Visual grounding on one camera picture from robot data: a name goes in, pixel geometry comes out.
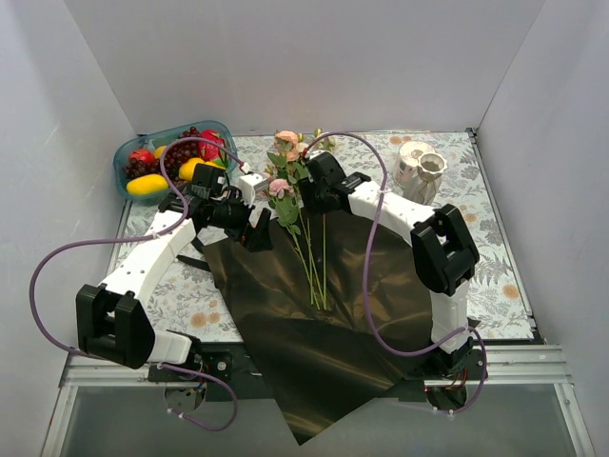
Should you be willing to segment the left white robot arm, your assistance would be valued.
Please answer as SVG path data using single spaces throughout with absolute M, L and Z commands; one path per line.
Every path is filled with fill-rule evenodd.
M 184 381 L 195 379 L 203 367 L 194 351 L 194 338 L 152 326 L 145 306 L 169 266 L 188 245 L 200 246 L 202 229 L 222 229 L 251 252 L 270 250 L 270 211 L 263 209 L 250 222 L 257 193 L 268 181 L 248 173 L 235 185 L 223 169 L 199 164 L 192 180 L 160 204 L 144 241 L 97 286 L 85 285 L 76 296 L 79 348 L 89 356 L 128 368 L 169 363 Z

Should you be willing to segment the white rose stem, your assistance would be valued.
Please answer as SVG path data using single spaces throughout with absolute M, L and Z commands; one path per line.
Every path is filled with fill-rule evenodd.
M 333 152 L 336 148 L 335 140 L 331 137 L 324 138 L 319 140 L 315 147 L 317 150 L 324 150 L 328 152 Z M 323 285 L 322 285 L 322 299 L 323 299 L 323 309 L 324 311 L 328 311 L 327 304 L 327 266 L 326 266 L 326 214 L 324 213 L 322 216 L 322 240 L 323 240 Z

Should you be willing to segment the black paper cone wrapper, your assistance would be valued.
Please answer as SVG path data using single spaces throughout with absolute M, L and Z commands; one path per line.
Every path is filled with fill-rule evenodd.
M 315 259 L 323 266 L 322 218 L 311 225 Z M 310 305 L 301 260 L 277 223 L 269 228 L 272 250 L 249 252 L 229 239 L 204 249 L 246 350 L 299 443 L 377 398 L 420 363 L 382 348 L 366 321 L 362 279 L 371 226 L 342 211 L 326 216 L 328 311 Z M 368 294 L 387 344 L 402 351 L 429 345 L 429 293 L 411 247 L 388 228 L 376 230 Z

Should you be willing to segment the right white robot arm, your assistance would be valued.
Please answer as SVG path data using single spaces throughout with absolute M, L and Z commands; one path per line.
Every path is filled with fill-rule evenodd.
M 377 342 L 393 355 L 430 354 L 432 370 L 452 378 L 463 370 L 473 348 L 473 329 L 467 317 L 467 294 L 480 254 L 460 211 L 414 203 L 377 184 L 360 172 L 347 175 L 335 156 L 319 152 L 304 160 L 309 176 L 298 182 L 304 207 L 326 214 L 343 210 L 372 221 L 363 263 L 363 305 L 366 321 Z M 431 345 L 415 351 L 392 348 L 381 337 L 372 317 L 368 277 L 376 230 L 383 226 L 400 235 L 412 248 L 414 266 L 428 289 L 432 306 Z

